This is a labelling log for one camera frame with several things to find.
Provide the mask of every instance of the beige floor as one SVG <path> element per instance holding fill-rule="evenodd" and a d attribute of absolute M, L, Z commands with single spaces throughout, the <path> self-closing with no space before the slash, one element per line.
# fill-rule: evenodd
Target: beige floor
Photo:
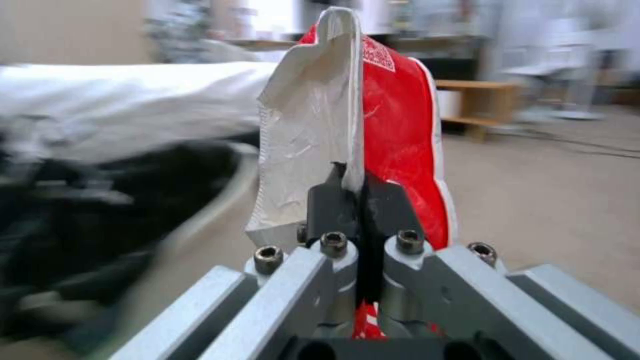
<path fill-rule="evenodd" d="M 494 245 L 510 269 L 554 263 L 640 313 L 640 117 L 600 110 L 604 121 L 526 127 L 635 152 L 444 135 L 445 176 L 463 243 Z"/>

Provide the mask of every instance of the bolt hole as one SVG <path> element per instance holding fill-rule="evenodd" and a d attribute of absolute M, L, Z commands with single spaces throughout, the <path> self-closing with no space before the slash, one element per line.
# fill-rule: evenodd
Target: bolt hole
<path fill-rule="evenodd" d="M 482 244 L 477 244 L 474 246 L 473 250 L 475 252 L 477 252 L 480 255 L 489 255 L 491 254 L 491 249 L 489 249 L 488 247 L 482 245 Z"/>
<path fill-rule="evenodd" d="M 335 360 L 335 358 L 335 351 L 331 345 L 322 341 L 312 341 L 298 352 L 298 360 Z"/>
<path fill-rule="evenodd" d="M 451 304 L 451 302 L 453 301 L 453 298 L 451 297 L 451 291 L 449 290 L 448 287 L 442 286 L 440 288 L 440 294 L 442 294 L 442 300 L 446 304 Z"/>
<path fill-rule="evenodd" d="M 339 233 L 328 233 L 326 235 L 326 241 L 328 243 L 339 243 L 342 240 L 342 237 Z"/>
<path fill-rule="evenodd" d="M 260 256 L 262 256 L 263 258 L 273 258 L 274 256 L 276 256 L 276 252 L 276 248 L 269 246 L 260 250 Z"/>
<path fill-rule="evenodd" d="M 415 230 L 400 230 L 400 237 L 411 241 L 418 241 L 418 233 Z"/>

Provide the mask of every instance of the crumpled plastic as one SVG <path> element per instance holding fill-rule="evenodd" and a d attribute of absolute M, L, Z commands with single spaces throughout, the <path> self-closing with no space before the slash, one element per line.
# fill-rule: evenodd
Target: crumpled plastic
<path fill-rule="evenodd" d="M 364 181 L 360 25 L 351 10 L 332 8 L 317 33 L 289 50 L 259 97 L 260 188 L 246 226 L 257 246 L 296 246 L 307 192 L 332 162 L 347 164 L 343 188 L 358 193 Z"/>

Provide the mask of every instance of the white bag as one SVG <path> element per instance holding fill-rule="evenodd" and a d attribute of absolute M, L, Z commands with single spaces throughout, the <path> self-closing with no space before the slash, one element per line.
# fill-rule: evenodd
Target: white bag
<path fill-rule="evenodd" d="M 360 191 L 361 46 L 353 12 L 331 8 L 319 19 L 316 44 L 291 48 L 260 95 L 260 188 L 246 226 L 257 246 L 296 246 L 307 192 L 324 182 L 333 161 L 347 163 L 342 187 Z"/>
<path fill-rule="evenodd" d="M 106 161 L 168 142 L 257 131 L 275 63 L 0 68 L 0 126 L 17 152 Z M 44 117 L 30 123 L 25 115 Z"/>

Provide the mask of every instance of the white trim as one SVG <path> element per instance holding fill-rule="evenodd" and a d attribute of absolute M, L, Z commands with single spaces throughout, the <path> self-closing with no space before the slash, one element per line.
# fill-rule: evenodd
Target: white trim
<path fill-rule="evenodd" d="M 409 58 L 413 60 L 422 69 L 425 74 L 429 89 L 431 90 L 431 105 L 433 109 L 433 120 L 431 126 L 431 147 L 433 149 L 433 180 L 440 191 L 442 202 L 445 206 L 447 213 L 447 227 L 449 237 L 447 239 L 447 246 L 454 245 L 459 242 L 458 239 L 458 219 L 456 218 L 456 209 L 453 206 L 453 198 L 447 187 L 447 183 L 444 181 L 444 159 L 442 154 L 442 132 L 440 129 L 440 114 L 438 107 L 438 96 L 435 81 L 431 76 L 431 72 L 415 58 Z"/>

